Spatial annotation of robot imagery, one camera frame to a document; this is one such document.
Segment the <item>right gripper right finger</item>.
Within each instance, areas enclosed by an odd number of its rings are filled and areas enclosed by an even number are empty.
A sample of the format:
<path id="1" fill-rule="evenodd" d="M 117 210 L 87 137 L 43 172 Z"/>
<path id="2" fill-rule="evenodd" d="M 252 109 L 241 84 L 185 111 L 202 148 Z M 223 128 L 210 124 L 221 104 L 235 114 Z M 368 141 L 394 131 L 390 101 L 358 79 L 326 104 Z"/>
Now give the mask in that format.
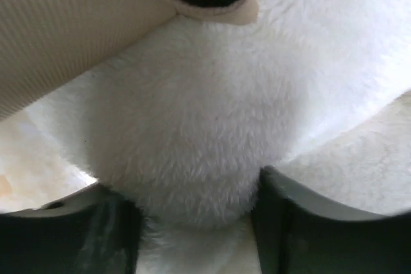
<path id="1" fill-rule="evenodd" d="M 265 167 L 252 226 L 262 273 L 410 273 L 410 213 L 359 210 Z"/>

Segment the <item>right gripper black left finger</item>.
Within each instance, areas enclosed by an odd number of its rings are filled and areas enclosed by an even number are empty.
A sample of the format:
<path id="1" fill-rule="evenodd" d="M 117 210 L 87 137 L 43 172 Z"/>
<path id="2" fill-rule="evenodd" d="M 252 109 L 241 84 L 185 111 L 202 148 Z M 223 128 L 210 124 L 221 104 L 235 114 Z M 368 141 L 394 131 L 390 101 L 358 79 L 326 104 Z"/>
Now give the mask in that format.
<path id="1" fill-rule="evenodd" d="M 1 273 L 134 273 L 141 213 L 92 185 L 39 209 L 1 215 Z"/>

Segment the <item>white fluffy cushion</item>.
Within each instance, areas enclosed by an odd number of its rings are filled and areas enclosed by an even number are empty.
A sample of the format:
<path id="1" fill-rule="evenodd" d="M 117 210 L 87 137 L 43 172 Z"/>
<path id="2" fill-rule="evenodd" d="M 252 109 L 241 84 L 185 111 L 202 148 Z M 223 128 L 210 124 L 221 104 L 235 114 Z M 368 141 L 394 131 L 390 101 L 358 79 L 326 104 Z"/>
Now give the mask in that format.
<path id="1" fill-rule="evenodd" d="M 176 15 L 21 109 L 140 211 L 134 273 L 262 273 L 265 167 L 410 213 L 410 0 L 256 1 L 244 25 Z"/>

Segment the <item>beige fabric pet tent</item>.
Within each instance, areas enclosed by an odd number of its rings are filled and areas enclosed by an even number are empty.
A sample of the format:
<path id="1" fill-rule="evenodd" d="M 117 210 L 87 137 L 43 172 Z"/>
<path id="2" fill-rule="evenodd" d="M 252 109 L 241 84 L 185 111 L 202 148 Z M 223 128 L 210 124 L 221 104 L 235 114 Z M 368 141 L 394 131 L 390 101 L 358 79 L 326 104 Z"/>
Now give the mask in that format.
<path id="1" fill-rule="evenodd" d="M 176 15 L 256 20 L 256 0 L 1 0 L 1 117 L 7 118 Z"/>

